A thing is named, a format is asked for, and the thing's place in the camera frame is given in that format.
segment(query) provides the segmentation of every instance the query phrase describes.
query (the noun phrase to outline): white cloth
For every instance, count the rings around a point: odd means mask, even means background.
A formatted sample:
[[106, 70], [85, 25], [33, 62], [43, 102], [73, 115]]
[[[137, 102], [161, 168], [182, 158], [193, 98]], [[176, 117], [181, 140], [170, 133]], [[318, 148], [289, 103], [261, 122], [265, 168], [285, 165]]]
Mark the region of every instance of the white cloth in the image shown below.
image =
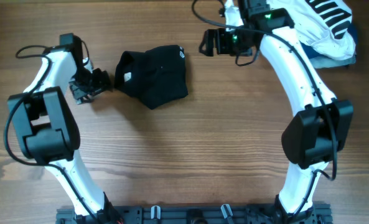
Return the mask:
[[342, 0], [267, 0], [271, 9], [285, 8], [299, 40], [335, 60], [352, 58], [355, 43], [347, 32], [352, 10]]
[[234, 5], [233, 0], [227, 0], [224, 4], [225, 7], [225, 18], [226, 18], [226, 25], [229, 26], [243, 26], [244, 23], [241, 18], [240, 10], [238, 7]]

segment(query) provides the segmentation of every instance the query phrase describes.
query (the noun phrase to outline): wood grain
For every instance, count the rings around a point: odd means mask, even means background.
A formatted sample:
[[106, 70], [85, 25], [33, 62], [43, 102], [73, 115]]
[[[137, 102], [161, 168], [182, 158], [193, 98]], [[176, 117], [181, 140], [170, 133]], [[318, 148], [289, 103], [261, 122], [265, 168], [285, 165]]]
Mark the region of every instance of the wood grain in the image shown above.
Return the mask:
[[[332, 204], [335, 223], [369, 223], [369, 1], [347, 3], [360, 31], [357, 64], [319, 73], [355, 114], [339, 177], [322, 179], [314, 199]], [[218, 2], [200, 3], [211, 19], [220, 19], [217, 10]], [[40, 67], [36, 58], [15, 59], [16, 50], [56, 45], [68, 32], [110, 74], [125, 50], [185, 49], [190, 94], [183, 100], [151, 111], [119, 91], [79, 106], [67, 93], [83, 160], [115, 205], [272, 202], [288, 166], [280, 141], [291, 120], [287, 96], [263, 57], [240, 68], [231, 57], [200, 55], [208, 28], [189, 1], [0, 4], [0, 223], [54, 223], [57, 208], [71, 207], [48, 172], [13, 162], [2, 143], [6, 100]]]
[[[0, 0], [0, 3], [61, 3], [61, 2], [128, 2], [132, 0]], [[155, 2], [155, 1], [164, 1], [164, 0], [136, 0], [136, 2], [140, 1], [148, 1], [148, 2]], [[170, 0], [170, 1], [193, 1], [193, 0]]]

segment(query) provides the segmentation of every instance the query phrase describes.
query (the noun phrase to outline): black cloth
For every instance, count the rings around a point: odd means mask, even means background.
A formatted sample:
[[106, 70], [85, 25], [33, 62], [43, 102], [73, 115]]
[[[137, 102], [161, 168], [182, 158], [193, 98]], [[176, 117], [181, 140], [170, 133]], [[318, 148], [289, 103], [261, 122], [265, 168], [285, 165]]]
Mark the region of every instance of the black cloth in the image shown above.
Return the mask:
[[[125, 74], [131, 73], [130, 79]], [[178, 45], [142, 52], [123, 52], [115, 71], [114, 87], [139, 98], [148, 108], [186, 97], [184, 49]]]

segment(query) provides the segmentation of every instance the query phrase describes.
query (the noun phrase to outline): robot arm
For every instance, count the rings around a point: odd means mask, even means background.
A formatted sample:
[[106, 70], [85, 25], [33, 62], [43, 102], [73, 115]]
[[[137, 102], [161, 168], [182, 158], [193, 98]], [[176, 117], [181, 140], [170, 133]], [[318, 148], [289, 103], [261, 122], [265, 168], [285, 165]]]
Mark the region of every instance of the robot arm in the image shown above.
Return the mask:
[[[82, 41], [73, 34], [61, 35], [60, 45], [46, 49], [44, 55], [52, 62], [49, 72], [45, 74], [49, 60], [42, 58], [42, 66], [32, 84], [24, 93], [10, 96], [8, 100], [12, 110], [25, 92], [34, 89], [43, 78], [42, 85], [20, 105], [12, 118], [21, 151], [26, 158], [35, 159], [56, 176], [70, 197], [78, 219], [91, 218], [85, 205], [99, 220], [106, 220], [104, 223], [114, 217], [119, 220], [119, 215], [110, 206], [104, 192], [91, 179], [80, 157], [77, 150], [80, 133], [63, 96], [69, 86], [78, 103], [90, 100], [89, 96], [109, 88], [111, 83], [108, 74], [100, 69], [93, 70], [90, 59], [83, 59]], [[31, 123], [44, 115], [49, 116], [49, 123]], [[47, 164], [62, 168], [71, 185], [60, 170]], [[81, 196], [82, 202], [74, 189]]]
[[[333, 144], [326, 120], [323, 119], [322, 102], [316, 91], [319, 91], [324, 106], [328, 107], [334, 120], [338, 151], [343, 149], [353, 107], [349, 101], [338, 101], [320, 79], [304, 53], [293, 21], [285, 9], [271, 11], [265, 0], [239, 0], [238, 5], [236, 7], [232, 0], [226, 1], [226, 26], [222, 25], [226, 29], [207, 30], [200, 52], [213, 56], [213, 48], [216, 47], [217, 54], [250, 56], [251, 47], [255, 46], [277, 73], [291, 104], [294, 119], [282, 136], [284, 152], [290, 163], [284, 187], [276, 199], [276, 211], [280, 213], [276, 218], [280, 219], [278, 223], [296, 222], [297, 219], [292, 219], [295, 218], [294, 213], [301, 213], [299, 217], [302, 219], [313, 209], [312, 196], [320, 177], [320, 172], [315, 170], [324, 170], [332, 161]], [[293, 46], [306, 63], [317, 89], [292, 49], [271, 35], [247, 31], [247, 27], [275, 34]], [[305, 204], [297, 211], [303, 201], [306, 201]]]

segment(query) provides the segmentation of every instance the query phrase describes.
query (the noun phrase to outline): black cable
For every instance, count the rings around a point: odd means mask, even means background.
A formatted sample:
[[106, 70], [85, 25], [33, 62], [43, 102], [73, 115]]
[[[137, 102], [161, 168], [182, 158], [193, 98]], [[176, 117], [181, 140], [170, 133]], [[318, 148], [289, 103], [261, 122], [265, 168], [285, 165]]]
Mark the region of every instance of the black cable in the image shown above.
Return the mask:
[[239, 67], [250, 65], [250, 64], [252, 64], [253, 62], [255, 62], [255, 60], [256, 60], [256, 59], [258, 59], [258, 57], [259, 57], [259, 52], [260, 52], [260, 50], [259, 50], [259, 49], [258, 49], [258, 50], [256, 50], [256, 53], [255, 53], [255, 55], [253, 56], [252, 61], [247, 62], [247, 63], [243, 63], [243, 64], [238, 64], [238, 59], [239, 59], [239, 57], [240, 57], [240, 56], [239, 56], [239, 55], [237, 55], [237, 56], [235, 57], [235, 64], [236, 64], [236, 65], [238, 65]]
[[220, 4], [222, 4], [223, 8], [225, 7], [223, 0], [217, 0], [217, 1], [220, 2]]
[[82, 43], [84, 44], [85, 48], [86, 48], [86, 54], [87, 54], [87, 61], [85, 63], [83, 63], [83, 66], [87, 65], [90, 61], [90, 55], [89, 55], [89, 50], [87, 49], [87, 45], [85, 43], [85, 41], [82, 41]]
[[[269, 33], [269, 32], [265, 32], [265, 31], [262, 31], [262, 30], [255, 30], [255, 29], [249, 29], [249, 28], [245, 28], [245, 27], [236, 27], [236, 26], [229, 26], [229, 25], [225, 25], [225, 24], [221, 24], [219, 22], [215, 22], [215, 21], [211, 21], [209, 19], [206, 19], [202, 16], [200, 16], [196, 11], [195, 11], [195, 4], [197, 3], [198, 0], [194, 0], [192, 2], [192, 5], [191, 5], [191, 9], [192, 9], [192, 12], [193, 14], [198, 18], [200, 19], [201, 21], [203, 22], [206, 22], [208, 24], [211, 24], [211, 25], [214, 25], [214, 26], [218, 26], [218, 27], [224, 27], [224, 28], [229, 28], [229, 29], [238, 29], [238, 30], [245, 30], [245, 31], [251, 31], [251, 32], [254, 32], [254, 33], [259, 33], [259, 34], [265, 34], [265, 35], [269, 35], [271, 37], [274, 37], [275, 39], [278, 39], [279, 41], [281, 41], [283, 44], [285, 44], [287, 47], [289, 47], [290, 51], [293, 52], [296, 57], [299, 59], [299, 61], [302, 63], [302, 66], [304, 67], [304, 70], [306, 71], [307, 73], [307, 76], [309, 77], [309, 80], [312, 84], [312, 87], [315, 91], [315, 94], [317, 95], [320, 103], [321, 103], [321, 108], [324, 112], [324, 116], [325, 116], [325, 119], [327, 121], [327, 124], [328, 124], [328, 128], [329, 128], [329, 132], [330, 132], [330, 137], [331, 137], [331, 140], [332, 140], [332, 175], [329, 176], [326, 172], [320, 170], [320, 169], [317, 169], [315, 171], [313, 171], [313, 179], [312, 179], [312, 184], [310, 184], [309, 188], [307, 189], [307, 193], [308, 192], [311, 192], [312, 188], [313, 188], [313, 184], [314, 184], [314, 181], [315, 181], [315, 177], [317, 177], [317, 173], [321, 173], [324, 177], [326, 177], [327, 179], [331, 180], [331, 181], [334, 181], [336, 179], [336, 175], [337, 175], [337, 140], [336, 140], [336, 135], [335, 135], [335, 130], [334, 130], [334, 124], [332, 122], [332, 119], [329, 115], [329, 111], [327, 109], [327, 105], [325, 104], [324, 100], [322, 99], [322, 96], [321, 96], [321, 93], [320, 93], [320, 90], [318, 89], [317, 87], [317, 84], [315, 83], [315, 80], [309, 70], [309, 67], [307, 66], [307, 64], [305, 63], [305, 61], [303, 60], [303, 58], [301, 57], [301, 55], [299, 54], [299, 52], [295, 49], [294, 46], [292, 46], [289, 42], [287, 42], [286, 40], [284, 40], [282, 37], [276, 35], [276, 34], [273, 34], [273, 33]], [[295, 214], [299, 214], [299, 212], [302, 210], [303, 206], [306, 204], [307, 202], [307, 199], [309, 198], [310, 196], [310, 193], [308, 193], [308, 195], [306, 195], [307, 197], [305, 197], [301, 203], [301, 206], [299, 206], [299, 208], [296, 210]]]
[[43, 45], [29, 45], [29, 46], [26, 46], [26, 47], [23, 47], [23, 48], [19, 49], [17, 51], [17, 53], [16, 53], [16, 58], [19, 58], [19, 59], [22, 59], [22, 58], [35, 58], [35, 57], [46, 58], [47, 59], [47, 62], [48, 62], [47, 68], [46, 68], [45, 72], [43, 73], [42, 77], [40, 78], [40, 80], [37, 82], [36, 86], [33, 87], [33, 89], [31, 89], [27, 93], [25, 93], [25, 95], [14, 105], [13, 109], [10, 111], [9, 116], [7, 117], [6, 125], [4, 127], [4, 132], [3, 132], [4, 147], [6, 148], [6, 151], [10, 155], [10, 157], [12, 159], [14, 159], [15, 161], [21, 163], [21, 164], [24, 164], [24, 165], [27, 165], [27, 166], [37, 166], [37, 167], [48, 166], [48, 167], [56, 168], [58, 171], [60, 171], [61, 174], [65, 177], [65, 180], [68, 182], [69, 186], [71, 187], [73, 193], [78, 198], [79, 202], [85, 208], [85, 210], [90, 214], [90, 216], [94, 219], [94, 221], [96, 221], [99, 224], [102, 224], [99, 221], [99, 219], [97, 219], [94, 216], [94, 214], [90, 211], [90, 209], [88, 208], [88, 206], [86, 205], [86, 203], [83, 201], [83, 198], [80, 196], [80, 194], [76, 190], [75, 186], [72, 184], [72, 181], [70, 180], [70, 178], [67, 175], [67, 173], [65, 173], [64, 169], [62, 169], [61, 167], [56, 166], [54, 164], [40, 165], [38, 163], [23, 161], [22, 159], [18, 158], [16, 155], [14, 155], [14, 153], [11, 151], [11, 148], [10, 148], [10, 145], [9, 145], [8, 133], [9, 133], [9, 127], [10, 127], [10, 123], [11, 123], [12, 117], [14, 116], [14, 113], [17, 111], [18, 107], [26, 99], [28, 99], [31, 96], [31, 94], [33, 94], [43, 84], [43, 81], [44, 81], [45, 77], [47, 76], [47, 74], [50, 72], [50, 69], [52, 68], [52, 60], [48, 56], [46, 56], [44, 54], [19, 56], [19, 54], [23, 50], [26, 50], [26, 49], [29, 49], [29, 48], [34, 48], [34, 47], [40, 47], [40, 48], [45, 48], [45, 49], [47, 48], [46, 46], [43, 46]]

